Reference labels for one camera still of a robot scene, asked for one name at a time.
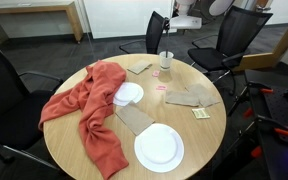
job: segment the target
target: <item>red object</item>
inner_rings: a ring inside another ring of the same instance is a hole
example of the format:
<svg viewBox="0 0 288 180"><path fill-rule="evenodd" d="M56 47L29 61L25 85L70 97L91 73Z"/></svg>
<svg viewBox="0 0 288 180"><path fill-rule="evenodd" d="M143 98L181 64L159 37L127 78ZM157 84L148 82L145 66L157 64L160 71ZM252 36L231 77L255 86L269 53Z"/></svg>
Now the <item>red object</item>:
<svg viewBox="0 0 288 180"><path fill-rule="evenodd" d="M284 136L288 136L288 131L283 130L283 129L279 129L279 128L274 128L274 131L277 132L278 134L284 135Z"/></svg>
<svg viewBox="0 0 288 180"><path fill-rule="evenodd" d="M253 151L251 152L251 156L253 158L258 158L262 155L262 148L261 146L257 146Z"/></svg>
<svg viewBox="0 0 288 180"><path fill-rule="evenodd" d="M87 66L87 76L69 89L51 97L44 106L39 128L45 121L81 109L79 132L87 155L104 179L128 166L117 136L103 126L105 117L113 114L113 98L126 78L117 63L98 61Z"/></svg>
<svg viewBox="0 0 288 180"><path fill-rule="evenodd" d="M271 93L273 93L273 89L261 89L261 92L271 94Z"/></svg>
<svg viewBox="0 0 288 180"><path fill-rule="evenodd" d="M244 113L243 113L243 117L246 119L250 116L252 116L254 113L253 113L253 109L252 108L248 108Z"/></svg>

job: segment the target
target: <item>plastic cup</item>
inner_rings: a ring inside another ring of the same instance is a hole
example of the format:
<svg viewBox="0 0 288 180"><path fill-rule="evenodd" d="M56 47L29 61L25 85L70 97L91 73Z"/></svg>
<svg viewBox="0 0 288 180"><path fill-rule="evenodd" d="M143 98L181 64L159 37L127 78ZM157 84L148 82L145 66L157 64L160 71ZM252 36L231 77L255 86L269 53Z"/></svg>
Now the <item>plastic cup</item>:
<svg viewBox="0 0 288 180"><path fill-rule="evenodd" d="M168 51L167 57L166 57L166 51L163 51L159 55L160 55L161 71L169 71L171 68L171 63L172 63L174 54Z"/></svg>

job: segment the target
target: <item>floor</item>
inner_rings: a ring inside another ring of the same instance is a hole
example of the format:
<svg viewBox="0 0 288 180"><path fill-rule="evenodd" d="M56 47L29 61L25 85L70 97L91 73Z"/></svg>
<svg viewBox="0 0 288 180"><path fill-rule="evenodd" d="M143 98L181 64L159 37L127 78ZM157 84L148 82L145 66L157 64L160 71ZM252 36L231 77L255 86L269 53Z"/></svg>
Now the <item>floor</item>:
<svg viewBox="0 0 288 180"><path fill-rule="evenodd" d="M160 43L159 52L168 49L175 54L176 59L191 64L193 61L187 55L187 50L193 48L191 41L205 35L216 34L220 20L221 18L210 24L204 25L200 30L180 31L179 33L164 36ZM286 29L287 25L265 27L249 46L249 52L252 54L271 52ZM85 34L80 44L74 42L72 35L19 38L8 40L0 45L0 49L4 52L6 57L9 58L18 72L34 69L36 71L42 71L61 77L65 80L74 72L99 59L124 54L118 49L118 45L137 38L139 37L93 40L92 37L89 39ZM203 46L215 45L216 39L202 41L201 43ZM132 51L139 52L143 47L144 45L138 45L130 48ZM280 63L271 70L279 73L288 73L288 66ZM33 77L28 77L24 79L24 81L27 83L30 90L41 87L48 88L49 86L49 83L33 79ZM241 92L245 83L242 73L237 74L236 81L236 92ZM231 83L232 81L230 78L224 78L216 83L216 87L222 95L227 111L234 101L234 96L228 95L228 88L231 86ZM212 179L212 169L221 161L229 145L238 137L239 130L245 129L250 123L241 118L241 114L247 107L247 103L242 104L237 109L236 113L234 113L231 118L227 119L227 130L220 149L210 163L199 173L191 177L191 179ZM29 152L52 162L43 139L30 148ZM4 151L3 153L12 155L9 151ZM260 160L253 161L249 166L242 169L231 179L241 178L268 179ZM4 165L0 162L0 180L6 179L66 180L71 178L65 175L65 173L56 172L31 160L17 156L15 162L12 164Z"/></svg>

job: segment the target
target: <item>white plate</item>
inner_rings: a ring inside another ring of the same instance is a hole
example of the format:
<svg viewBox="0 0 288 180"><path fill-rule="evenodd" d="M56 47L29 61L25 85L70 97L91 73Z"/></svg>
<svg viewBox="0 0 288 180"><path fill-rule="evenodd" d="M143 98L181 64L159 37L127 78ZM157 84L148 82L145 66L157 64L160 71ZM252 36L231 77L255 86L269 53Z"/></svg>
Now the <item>white plate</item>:
<svg viewBox="0 0 288 180"><path fill-rule="evenodd" d="M158 123L135 138L134 149L140 163L158 173L175 169L184 157L181 136L173 128Z"/></svg>
<svg viewBox="0 0 288 180"><path fill-rule="evenodd" d="M124 82L114 96L113 103L125 106L130 101L138 103L144 96L143 88L135 83Z"/></svg>

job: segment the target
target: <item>napkin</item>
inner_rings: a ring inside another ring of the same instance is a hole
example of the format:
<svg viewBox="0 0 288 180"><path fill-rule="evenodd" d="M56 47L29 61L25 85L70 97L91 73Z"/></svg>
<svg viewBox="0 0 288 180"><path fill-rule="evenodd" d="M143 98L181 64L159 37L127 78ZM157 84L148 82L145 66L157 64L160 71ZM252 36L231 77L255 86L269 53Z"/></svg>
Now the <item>napkin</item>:
<svg viewBox="0 0 288 180"><path fill-rule="evenodd" d="M198 106L199 99L194 93L167 91L165 101L171 104Z"/></svg>
<svg viewBox="0 0 288 180"><path fill-rule="evenodd" d="M196 97L199 99L199 103L203 107L208 107L213 104L219 103L220 101L212 95L204 86L201 84L193 84L190 86L187 86L186 89L196 95Z"/></svg>
<svg viewBox="0 0 288 180"><path fill-rule="evenodd" d="M147 62L147 61L139 61L136 64L134 64L131 67L129 67L127 70L129 70L129 71L131 71L131 72L133 72L135 74L139 74L144 69L148 69L151 66L152 66L152 64Z"/></svg>
<svg viewBox="0 0 288 180"><path fill-rule="evenodd" d="M133 101L116 112L116 115L136 136L154 122L146 113L139 110Z"/></svg>

